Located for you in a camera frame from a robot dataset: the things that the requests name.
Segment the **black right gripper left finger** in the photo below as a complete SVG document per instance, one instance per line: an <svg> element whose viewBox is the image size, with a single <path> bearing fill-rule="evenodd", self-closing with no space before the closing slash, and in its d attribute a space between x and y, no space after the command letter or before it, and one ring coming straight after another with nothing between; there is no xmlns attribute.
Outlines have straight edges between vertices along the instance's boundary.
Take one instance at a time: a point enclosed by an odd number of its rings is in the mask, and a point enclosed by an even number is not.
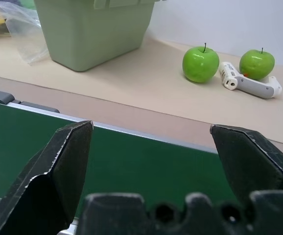
<svg viewBox="0 0 283 235"><path fill-rule="evenodd" d="M0 235L57 235L73 222L83 190L94 125L56 130L0 200Z"/></svg>

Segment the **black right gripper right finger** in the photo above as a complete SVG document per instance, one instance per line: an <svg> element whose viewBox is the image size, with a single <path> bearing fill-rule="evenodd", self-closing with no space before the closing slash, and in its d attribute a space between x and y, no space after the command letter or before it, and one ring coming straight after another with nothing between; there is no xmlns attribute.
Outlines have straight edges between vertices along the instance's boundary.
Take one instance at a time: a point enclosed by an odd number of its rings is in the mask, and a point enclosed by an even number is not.
<svg viewBox="0 0 283 235"><path fill-rule="evenodd" d="M253 191L283 190L283 152L260 132L213 124L210 134L239 202L247 203Z"/></svg>

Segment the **green conveyor belt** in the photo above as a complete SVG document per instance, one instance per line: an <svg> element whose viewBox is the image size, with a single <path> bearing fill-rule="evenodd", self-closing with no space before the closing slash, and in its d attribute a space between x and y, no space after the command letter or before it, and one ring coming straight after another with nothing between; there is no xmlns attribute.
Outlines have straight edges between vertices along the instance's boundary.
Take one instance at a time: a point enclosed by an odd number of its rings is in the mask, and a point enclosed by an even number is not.
<svg viewBox="0 0 283 235"><path fill-rule="evenodd" d="M81 121L0 92L0 200L57 129ZM228 235L241 222L214 151L93 125L75 217L57 235Z"/></svg>

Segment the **white handheld scanner gun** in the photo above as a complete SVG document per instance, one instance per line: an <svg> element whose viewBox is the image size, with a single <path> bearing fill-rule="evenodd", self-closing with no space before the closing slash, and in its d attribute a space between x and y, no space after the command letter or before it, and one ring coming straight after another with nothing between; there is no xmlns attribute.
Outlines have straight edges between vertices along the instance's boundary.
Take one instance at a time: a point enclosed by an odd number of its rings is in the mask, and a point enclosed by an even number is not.
<svg viewBox="0 0 283 235"><path fill-rule="evenodd" d="M245 93L270 99L282 93L282 87L276 77L268 77L268 82L263 83L240 74L230 62L222 62L219 65L219 72L222 78L222 85L230 90L240 90Z"/></svg>

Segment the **green apple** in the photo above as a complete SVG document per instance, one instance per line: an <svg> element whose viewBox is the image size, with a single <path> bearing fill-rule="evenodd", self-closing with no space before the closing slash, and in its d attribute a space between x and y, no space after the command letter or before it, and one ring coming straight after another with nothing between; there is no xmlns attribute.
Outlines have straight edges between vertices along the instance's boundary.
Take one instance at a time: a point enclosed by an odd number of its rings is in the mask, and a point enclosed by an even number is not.
<svg viewBox="0 0 283 235"><path fill-rule="evenodd" d="M186 51L182 61L182 70L186 79L194 83L207 83L219 68L219 56L207 43L192 47Z"/></svg>
<svg viewBox="0 0 283 235"><path fill-rule="evenodd" d="M242 75L253 80L261 80L268 76L275 65L274 56L263 50L252 49L244 53L239 62Z"/></svg>

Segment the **clear plastic bag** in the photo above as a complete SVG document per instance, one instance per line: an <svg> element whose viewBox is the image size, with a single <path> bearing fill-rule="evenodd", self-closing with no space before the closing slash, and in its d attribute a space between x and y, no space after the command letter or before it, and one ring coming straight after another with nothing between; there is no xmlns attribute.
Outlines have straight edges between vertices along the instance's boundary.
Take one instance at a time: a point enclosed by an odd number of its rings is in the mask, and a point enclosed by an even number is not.
<svg viewBox="0 0 283 235"><path fill-rule="evenodd" d="M26 63L34 64L49 58L34 0L0 0L0 14Z"/></svg>

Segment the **light green plastic bin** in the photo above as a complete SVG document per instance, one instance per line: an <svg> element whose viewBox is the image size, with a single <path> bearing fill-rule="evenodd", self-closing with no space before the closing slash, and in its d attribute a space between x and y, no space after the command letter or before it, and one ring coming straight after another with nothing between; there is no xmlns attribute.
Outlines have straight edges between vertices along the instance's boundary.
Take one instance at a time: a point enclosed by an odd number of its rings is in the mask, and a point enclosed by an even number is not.
<svg viewBox="0 0 283 235"><path fill-rule="evenodd" d="M138 49L160 0L34 0L52 61L86 71Z"/></svg>

